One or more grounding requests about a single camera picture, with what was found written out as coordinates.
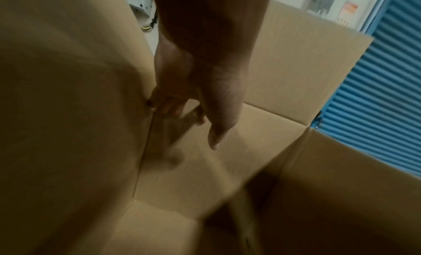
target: wire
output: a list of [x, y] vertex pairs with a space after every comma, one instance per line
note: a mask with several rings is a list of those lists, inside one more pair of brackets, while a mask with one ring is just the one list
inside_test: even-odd
[[150, 21], [149, 25], [144, 25], [142, 27], [143, 31], [150, 31], [153, 27], [158, 23], [158, 10], [155, 11], [155, 15], [153, 16], [152, 20]]

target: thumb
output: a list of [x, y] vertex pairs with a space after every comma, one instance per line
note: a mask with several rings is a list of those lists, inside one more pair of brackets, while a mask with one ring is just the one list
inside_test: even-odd
[[220, 142], [224, 139], [229, 129], [224, 129], [216, 124], [212, 124], [209, 130], [207, 141], [212, 150], [216, 150]]

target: blue corrugated panel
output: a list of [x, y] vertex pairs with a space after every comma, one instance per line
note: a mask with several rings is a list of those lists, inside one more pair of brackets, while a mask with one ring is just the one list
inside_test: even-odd
[[421, 0], [389, 0], [318, 130], [421, 176]]

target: blue slat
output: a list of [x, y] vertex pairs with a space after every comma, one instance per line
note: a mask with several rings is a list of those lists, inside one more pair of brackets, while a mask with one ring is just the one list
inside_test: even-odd
[[421, 176], [421, 0], [385, 0], [375, 37], [329, 104], [318, 130]]

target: blue frame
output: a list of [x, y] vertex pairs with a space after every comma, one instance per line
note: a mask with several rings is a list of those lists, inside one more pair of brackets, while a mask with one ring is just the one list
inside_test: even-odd
[[[389, 8], [390, 3], [392, 0], [377, 0], [376, 4], [374, 5], [371, 13], [369, 14], [368, 18], [364, 22], [361, 32], [366, 33], [368, 35], [373, 35], [374, 31], [376, 30], [378, 24], [382, 20], [383, 16], [385, 15], [387, 9]], [[333, 98], [335, 97], [338, 89], [334, 92], [334, 94], [329, 98], [329, 100], [325, 103], [323, 108], [321, 109], [322, 114], [320, 117], [323, 118], [323, 114], [326, 112], [326, 109], [329, 107], [330, 103], [332, 102]], [[316, 128], [318, 124], [318, 120], [314, 120], [310, 127]]]

